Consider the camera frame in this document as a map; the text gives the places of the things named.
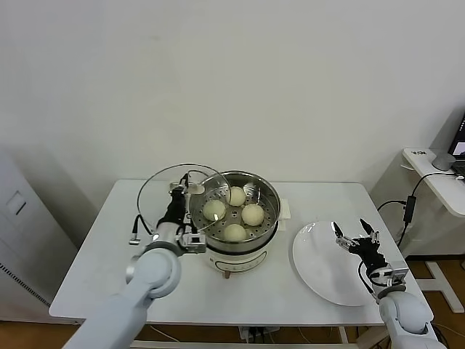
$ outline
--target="white table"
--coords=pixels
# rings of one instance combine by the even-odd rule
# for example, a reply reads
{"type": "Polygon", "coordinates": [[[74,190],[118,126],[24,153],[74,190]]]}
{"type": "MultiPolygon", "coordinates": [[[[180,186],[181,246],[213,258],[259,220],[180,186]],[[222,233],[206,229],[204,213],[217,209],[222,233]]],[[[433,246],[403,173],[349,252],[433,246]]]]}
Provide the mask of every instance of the white table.
{"type": "MultiPolygon", "coordinates": [[[[429,173],[442,173],[432,165],[432,161],[436,158],[436,154],[431,149],[406,148],[403,151],[404,158],[417,171],[420,177],[429,173]]],[[[444,207],[453,216],[465,218],[465,181],[457,180],[453,176],[429,176],[424,179],[424,182],[441,201],[444,207]]],[[[428,214],[422,219],[422,224],[417,228],[412,228],[409,234],[412,238],[422,237],[425,244],[434,241],[437,232],[447,226],[449,230],[453,230],[459,225],[464,224],[463,220],[448,219],[443,214],[428,214]]],[[[406,244],[403,248],[403,255],[408,256],[412,252],[412,244],[406,244]]],[[[465,312],[463,305],[458,299],[452,286],[442,273],[439,265],[435,262],[426,262],[426,266],[433,278],[417,280],[418,285],[423,291],[439,291],[442,292],[444,298],[448,302],[450,309],[454,313],[465,312]]]]}
{"type": "MultiPolygon", "coordinates": [[[[103,205],[50,308],[58,317],[86,318],[109,295],[125,285],[125,270],[139,247],[129,246],[137,192],[143,181],[119,180],[103,205]]],[[[373,301],[364,307],[333,304],[311,291],[290,264],[296,232],[315,220],[334,220],[345,233],[361,233],[363,218],[380,230],[381,252],[388,261],[403,257],[360,184],[273,183],[288,199],[291,219],[276,233],[267,259],[229,280],[207,266],[202,255],[181,258],[182,279],[169,296],[148,311],[152,324],[254,326],[359,326],[384,324],[373,301]]],[[[154,201],[154,212],[166,210],[154,201]]],[[[408,292],[424,299],[411,273],[408,292]]]]}
{"type": "MultiPolygon", "coordinates": [[[[429,173],[442,173],[432,165],[436,154],[431,149],[406,148],[404,158],[423,177],[429,173]]],[[[465,182],[452,176],[429,176],[424,182],[454,216],[465,218],[465,182]]]]}

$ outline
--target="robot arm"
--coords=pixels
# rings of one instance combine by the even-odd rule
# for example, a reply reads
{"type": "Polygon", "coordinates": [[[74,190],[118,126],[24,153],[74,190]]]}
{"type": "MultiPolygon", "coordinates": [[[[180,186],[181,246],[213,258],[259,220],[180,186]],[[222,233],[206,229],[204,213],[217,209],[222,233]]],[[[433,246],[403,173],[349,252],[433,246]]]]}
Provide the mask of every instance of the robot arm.
{"type": "Polygon", "coordinates": [[[379,304],[381,318],[391,337],[392,349],[443,349],[431,326],[433,314],[425,304],[405,292],[405,261],[387,263],[378,252],[379,232],[364,220],[360,220],[367,238],[348,238],[333,222],[336,243],[350,253],[357,254],[366,266],[366,275],[372,287],[363,280],[367,290],[379,304]]]}
{"type": "Polygon", "coordinates": [[[153,241],[133,258],[126,271],[127,285],[123,291],[106,300],[85,320],[65,349],[127,349],[147,322],[147,309],[152,302],[170,294],[178,285],[178,257],[205,252],[205,236],[190,220],[185,222],[187,187],[187,183],[180,183],[172,188],[171,203],[158,221],[153,241]]]}

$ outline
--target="floor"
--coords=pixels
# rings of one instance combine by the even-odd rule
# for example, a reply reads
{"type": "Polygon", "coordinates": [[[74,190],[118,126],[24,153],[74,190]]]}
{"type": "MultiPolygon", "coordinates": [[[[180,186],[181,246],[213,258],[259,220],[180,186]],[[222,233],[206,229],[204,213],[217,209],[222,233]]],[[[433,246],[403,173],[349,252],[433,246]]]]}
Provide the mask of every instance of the floor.
{"type": "MultiPolygon", "coordinates": [[[[431,278],[423,262],[408,263],[416,278],[431,278]]],[[[443,273],[454,288],[458,298],[465,304],[465,270],[456,260],[439,261],[443,273]]],[[[434,312],[434,322],[465,334],[465,314],[454,314],[450,311],[444,297],[439,292],[427,292],[426,299],[434,312]]],[[[176,337],[183,342],[242,342],[237,327],[220,326],[157,326],[157,329],[176,337]]],[[[445,335],[450,349],[465,347],[465,337],[460,337],[448,329],[440,327],[445,335]]],[[[0,323],[0,343],[2,349],[55,349],[61,348],[67,339],[76,331],[72,325],[27,324],[27,323],[0,323]]],[[[356,329],[347,327],[350,342],[356,338],[356,329]]],[[[358,329],[363,333],[366,328],[358,329]]],[[[339,343],[337,328],[302,328],[302,334],[315,343],[339,343]]],[[[296,327],[281,328],[272,333],[276,343],[305,343],[305,339],[296,327]]],[[[157,333],[150,326],[145,326],[137,337],[138,340],[170,340],[157,333]]],[[[269,336],[265,342],[271,343],[269,336]]],[[[382,349],[387,348],[387,340],[381,343],[382,349]]]]}

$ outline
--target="cable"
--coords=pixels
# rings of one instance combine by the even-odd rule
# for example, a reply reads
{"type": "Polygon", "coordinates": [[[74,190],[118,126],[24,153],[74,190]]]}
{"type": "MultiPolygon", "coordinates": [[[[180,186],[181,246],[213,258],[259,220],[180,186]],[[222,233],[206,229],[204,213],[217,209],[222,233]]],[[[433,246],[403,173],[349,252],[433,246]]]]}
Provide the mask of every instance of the cable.
{"type": "Polygon", "coordinates": [[[426,177],[429,177],[429,176],[457,176],[457,174],[455,174],[455,173],[437,173],[437,172],[426,174],[426,175],[424,175],[422,178],[420,178],[420,180],[418,181],[418,183],[416,183],[415,188],[414,188],[413,191],[412,191],[412,196],[415,195],[415,192],[416,192],[416,190],[418,189],[418,187],[420,186],[420,183],[421,183],[426,177]]]}
{"type": "Polygon", "coordinates": [[[378,211],[380,209],[382,209],[383,207],[385,207],[387,204],[402,204],[402,205],[406,205],[407,204],[407,201],[405,200],[389,200],[389,201],[386,201],[384,204],[382,204],[380,207],[378,207],[378,211]]]}
{"type": "Polygon", "coordinates": [[[175,342],[180,342],[179,340],[177,340],[176,338],[170,336],[169,334],[166,334],[165,332],[162,332],[160,331],[159,329],[155,328],[153,325],[150,325],[150,328],[153,330],[153,331],[157,331],[159,334],[162,334],[163,336],[169,338],[170,340],[173,340],[175,342]]]}
{"type": "Polygon", "coordinates": [[[443,328],[445,328],[445,329],[448,329],[448,330],[451,331],[452,333],[455,333],[455,334],[457,334],[458,336],[465,338],[465,334],[459,333],[459,332],[457,332],[457,331],[451,329],[450,327],[447,327],[447,326],[444,326],[444,325],[441,325],[441,324],[434,324],[434,325],[435,325],[435,326],[443,327],[443,328]]]}
{"type": "Polygon", "coordinates": [[[304,339],[307,341],[308,344],[313,344],[312,342],[310,342],[310,341],[304,336],[304,334],[302,333],[302,330],[300,329],[300,327],[297,327],[297,329],[299,330],[300,335],[302,336],[302,338],[304,338],[304,339]]]}
{"type": "Polygon", "coordinates": [[[368,290],[368,292],[370,292],[370,294],[373,294],[373,289],[370,287],[370,285],[368,285],[366,283],[365,279],[362,276],[362,264],[363,264],[363,261],[360,262],[360,264],[358,265],[358,276],[359,276],[360,280],[362,280],[362,282],[365,285],[365,288],[368,290]]]}
{"type": "Polygon", "coordinates": [[[402,240],[404,239],[404,236],[405,236],[405,232],[407,231],[407,227],[408,227],[408,223],[405,223],[404,224],[404,229],[402,230],[402,234],[400,234],[400,239],[397,242],[397,247],[399,247],[400,244],[402,243],[402,240]]]}
{"type": "Polygon", "coordinates": [[[262,343],[264,344],[264,331],[263,331],[263,327],[259,327],[259,333],[260,333],[260,335],[262,336],[262,343]]]}
{"type": "Polygon", "coordinates": [[[433,330],[434,330],[434,333],[436,334],[436,337],[437,339],[443,344],[445,345],[445,347],[447,349],[450,348],[449,346],[449,343],[448,343],[448,340],[447,338],[444,336],[444,334],[442,334],[441,330],[439,329],[439,327],[437,327],[436,325],[432,324],[433,326],[433,330]]]}

